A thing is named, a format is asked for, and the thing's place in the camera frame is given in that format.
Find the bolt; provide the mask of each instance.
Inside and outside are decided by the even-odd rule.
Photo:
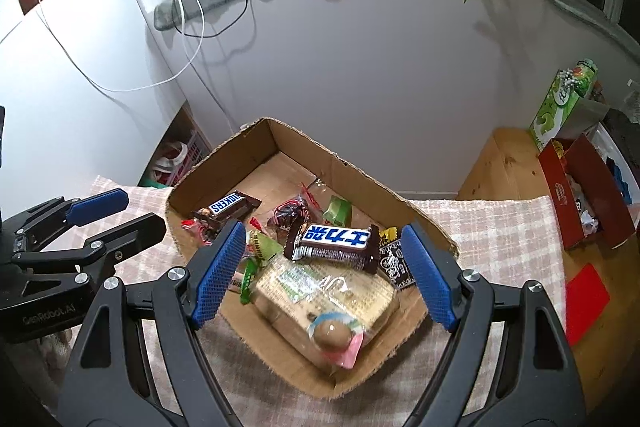
[[[177,281],[182,279],[185,276],[186,272],[184,270],[184,268],[182,266],[178,266],[176,268],[172,268],[171,270],[169,270],[169,273],[167,274],[169,279],[171,279],[172,281]]]
[[[542,292],[542,284],[540,284],[538,281],[531,282],[531,283],[529,283],[529,285],[527,286],[527,289],[528,289],[530,292],[533,292],[533,293],[539,293],[539,292]]]
[[[120,284],[120,281],[118,281],[117,277],[109,277],[102,285],[107,290],[113,290],[118,287],[118,284]]]
[[[469,282],[476,282],[477,280],[480,279],[480,272],[478,270],[475,269],[469,269],[469,270],[464,270],[462,272],[462,277],[465,278],[465,280],[469,281]]]

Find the pink checkered cloth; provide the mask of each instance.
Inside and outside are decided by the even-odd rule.
[[[92,194],[117,187],[96,179]],[[84,239],[148,212],[162,216],[170,189],[123,187],[129,208],[76,231],[74,246]],[[529,201],[412,201],[436,221],[460,249],[460,266],[476,268],[491,282],[522,285],[528,279],[543,283],[564,324],[564,270],[561,243],[551,199]],[[118,265],[125,283],[157,279],[184,260],[167,234],[162,243]],[[486,400],[498,357],[502,325],[492,326],[476,386],[466,411],[480,409]],[[246,347],[221,316],[198,332],[207,359],[231,406],[247,427],[277,425],[325,426],[402,425],[429,379],[449,339],[440,325],[425,320],[396,355],[369,380],[346,396],[321,401],[295,390],[274,375]],[[168,380],[158,335],[145,321],[145,339],[162,405],[179,407]]]

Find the brown egg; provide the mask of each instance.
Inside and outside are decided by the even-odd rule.
[[[349,347],[353,333],[340,321],[322,321],[314,330],[314,342],[323,351],[340,352]]]

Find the open red box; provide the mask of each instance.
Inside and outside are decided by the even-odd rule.
[[[560,141],[564,145],[566,167],[562,166],[552,142],[547,144],[538,159],[556,208],[562,245],[568,249],[585,239],[575,197],[566,178],[570,174],[582,187],[600,222],[600,229],[589,235],[589,240],[602,235],[609,248],[619,247],[636,230],[613,176],[584,134],[573,142]]]

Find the blue textured pad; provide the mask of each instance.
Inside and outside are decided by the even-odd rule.
[[[226,289],[244,253],[246,230],[238,223],[213,257],[213,262],[198,285],[198,297],[191,318],[200,329],[215,317]]]
[[[86,198],[71,205],[66,213],[66,222],[84,227],[98,219],[122,212],[129,204],[129,196],[121,188]]]
[[[411,225],[402,229],[400,244],[404,260],[409,265],[431,318],[451,331],[457,323],[451,309],[451,288],[442,278]]]

